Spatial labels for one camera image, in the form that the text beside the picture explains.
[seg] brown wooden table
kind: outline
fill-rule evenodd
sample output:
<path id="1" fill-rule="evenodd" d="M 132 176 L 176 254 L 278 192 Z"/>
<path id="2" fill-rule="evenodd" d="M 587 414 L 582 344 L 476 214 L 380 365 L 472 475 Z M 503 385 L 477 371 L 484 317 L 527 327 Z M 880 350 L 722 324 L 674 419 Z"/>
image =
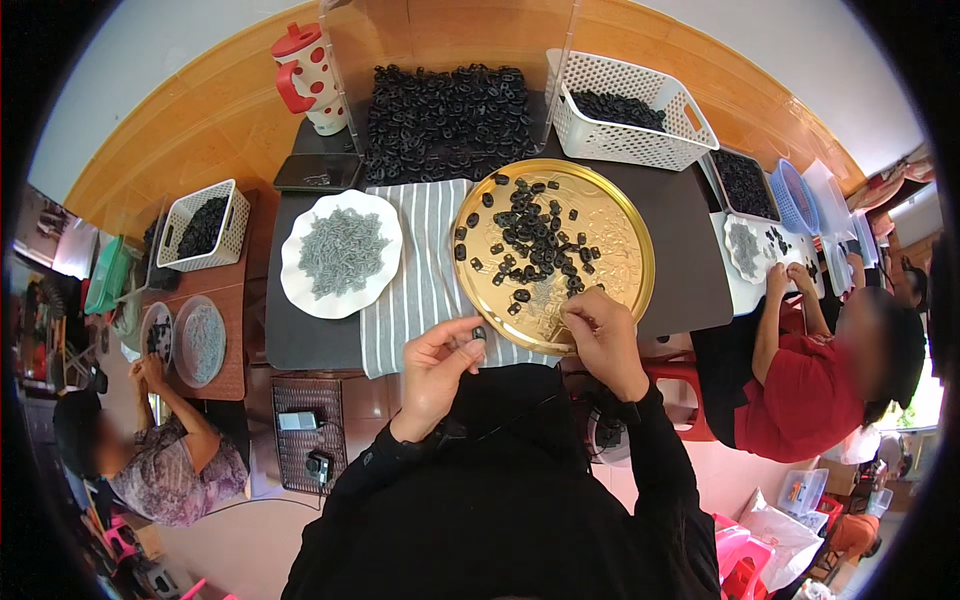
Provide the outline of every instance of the brown wooden table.
<path id="1" fill-rule="evenodd" d="M 256 204 L 256 190 L 243 192 L 250 201 L 251 209 Z M 253 223 L 247 223 L 243 250 L 240 260 L 232 265 L 200 269 L 181 274 L 180 285 L 173 292 L 146 292 L 143 295 L 143 314 L 147 313 L 154 302 L 162 301 L 176 318 L 177 311 L 191 296 L 206 296 L 217 305 L 224 318 L 227 329 L 227 348 L 224 352 L 224 365 L 208 384 L 202 388 L 191 388 L 183 383 L 177 369 L 170 370 L 169 381 L 174 391 L 183 397 L 204 398 L 207 400 L 243 400 L 247 395 L 247 382 L 244 371 L 243 312 L 244 285 L 247 279 L 247 252 L 250 249 L 250 229 Z"/>

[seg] patterned blouse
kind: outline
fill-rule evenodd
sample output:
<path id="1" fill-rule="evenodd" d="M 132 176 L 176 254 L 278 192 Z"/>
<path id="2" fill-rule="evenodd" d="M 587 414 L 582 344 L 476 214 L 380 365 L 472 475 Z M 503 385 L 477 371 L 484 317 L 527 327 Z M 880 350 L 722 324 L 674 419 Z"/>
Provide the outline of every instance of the patterned blouse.
<path id="1" fill-rule="evenodd" d="M 185 435 L 176 416 L 138 432 L 140 452 L 109 480 L 121 500 L 154 523 L 188 527 L 247 484 L 247 468 L 230 440 L 222 436 L 217 453 L 196 473 Z"/>

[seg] white perforated plastic basket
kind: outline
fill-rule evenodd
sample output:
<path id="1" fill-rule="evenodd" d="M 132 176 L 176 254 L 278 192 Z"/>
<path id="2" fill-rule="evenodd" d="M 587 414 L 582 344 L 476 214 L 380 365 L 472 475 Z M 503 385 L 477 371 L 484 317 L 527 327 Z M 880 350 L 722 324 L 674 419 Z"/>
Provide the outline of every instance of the white perforated plastic basket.
<path id="1" fill-rule="evenodd" d="M 550 72 L 559 69 L 561 51 L 547 50 Z M 638 98 L 653 110 L 664 110 L 666 133 L 596 121 L 574 105 L 570 92 L 622 94 Z M 563 99 L 553 115 L 553 126 L 571 158 L 629 162 L 671 171 L 682 171 L 707 151 L 720 148 L 704 114 L 679 81 L 623 60 L 584 52 L 570 52 L 561 81 Z M 691 123 L 692 114 L 698 127 Z"/>
<path id="2" fill-rule="evenodd" d="M 194 213 L 207 201 L 224 196 L 227 197 L 227 209 L 224 210 L 224 220 L 220 224 L 220 234 L 213 250 L 206 254 L 178 259 L 177 248 Z M 249 217 L 250 203 L 237 190 L 236 180 L 216 183 L 180 198 L 170 206 L 167 222 L 163 226 L 160 248 L 156 253 L 156 265 L 187 272 L 235 263 L 240 260 Z"/>

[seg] green plastic container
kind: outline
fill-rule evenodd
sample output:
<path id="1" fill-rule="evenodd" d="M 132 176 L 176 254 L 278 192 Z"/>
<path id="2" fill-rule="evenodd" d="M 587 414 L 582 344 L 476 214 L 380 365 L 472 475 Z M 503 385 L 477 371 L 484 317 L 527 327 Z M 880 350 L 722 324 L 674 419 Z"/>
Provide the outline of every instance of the green plastic container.
<path id="1" fill-rule="evenodd" d="M 130 251 L 123 245 L 123 236 L 114 239 L 100 252 L 86 292 L 85 314 L 103 314 L 117 307 L 117 299 L 123 296 L 129 263 Z"/>

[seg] cardboard box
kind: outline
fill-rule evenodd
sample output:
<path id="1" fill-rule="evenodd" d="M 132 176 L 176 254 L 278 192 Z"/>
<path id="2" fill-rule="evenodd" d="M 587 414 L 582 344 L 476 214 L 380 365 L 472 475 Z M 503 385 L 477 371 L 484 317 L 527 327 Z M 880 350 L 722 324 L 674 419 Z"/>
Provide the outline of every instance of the cardboard box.
<path id="1" fill-rule="evenodd" d="M 838 495 L 850 495 L 853 492 L 853 488 L 856 486 L 858 465 L 841 465 L 822 458 L 818 467 L 830 471 L 824 492 Z"/>

